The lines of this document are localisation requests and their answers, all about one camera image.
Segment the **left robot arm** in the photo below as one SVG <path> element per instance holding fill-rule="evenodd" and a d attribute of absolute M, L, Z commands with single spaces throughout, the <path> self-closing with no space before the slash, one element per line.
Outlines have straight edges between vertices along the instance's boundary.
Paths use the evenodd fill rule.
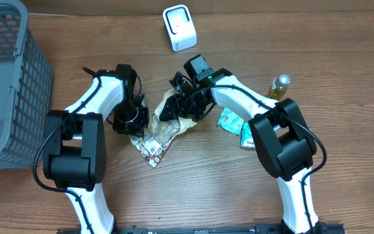
<path fill-rule="evenodd" d="M 43 189 L 70 199 L 81 223 L 79 233 L 117 233 L 101 184 L 107 164 L 104 123 L 112 114 L 109 123 L 115 132 L 142 138 L 149 110 L 143 105 L 144 95 L 134 93 L 141 81 L 131 65 L 85 72 L 92 76 L 91 87 L 74 104 L 50 110 L 45 117 L 44 141 L 35 159 L 43 161 L 44 176 L 55 186 L 33 176 Z"/>

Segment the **small teal white packet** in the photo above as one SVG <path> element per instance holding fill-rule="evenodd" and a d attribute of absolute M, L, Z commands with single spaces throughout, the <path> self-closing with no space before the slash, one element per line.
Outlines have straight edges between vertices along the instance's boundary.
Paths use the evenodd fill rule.
<path fill-rule="evenodd" d="M 242 148 L 255 149 L 255 143 L 248 123 L 243 123 L 240 146 Z"/>

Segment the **brown Pantree snack pouch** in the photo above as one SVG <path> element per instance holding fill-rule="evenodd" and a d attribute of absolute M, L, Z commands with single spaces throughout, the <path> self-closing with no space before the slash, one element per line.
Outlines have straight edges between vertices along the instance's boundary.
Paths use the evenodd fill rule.
<path fill-rule="evenodd" d="M 144 129 L 142 138 L 130 136 L 131 143 L 140 151 L 140 155 L 150 166 L 156 168 L 164 158 L 171 142 L 177 135 L 181 135 L 187 129 L 197 125 L 191 119 L 179 118 L 168 122 L 160 121 L 158 116 L 162 112 L 167 98 L 176 94 L 174 90 L 168 90 L 163 100 L 158 104 L 154 113 L 149 117 L 149 125 Z"/>

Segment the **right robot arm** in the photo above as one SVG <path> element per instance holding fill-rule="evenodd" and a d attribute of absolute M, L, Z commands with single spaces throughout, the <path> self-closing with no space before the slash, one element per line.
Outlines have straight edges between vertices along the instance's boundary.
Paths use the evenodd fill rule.
<path fill-rule="evenodd" d="M 256 154 L 280 189 L 284 214 L 281 227 L 291 233 L 317 233 L 319 218 L 312 202 L 313 156 L 321 145 L 296 102 L 276 101 L 243 85 L 228 70 L 189 69 L 177 72 L 170 84 L 176 93 L 166 100 L 163 122 L 204 118 L 214 105 L 231 110 L 249 124 Z"/>

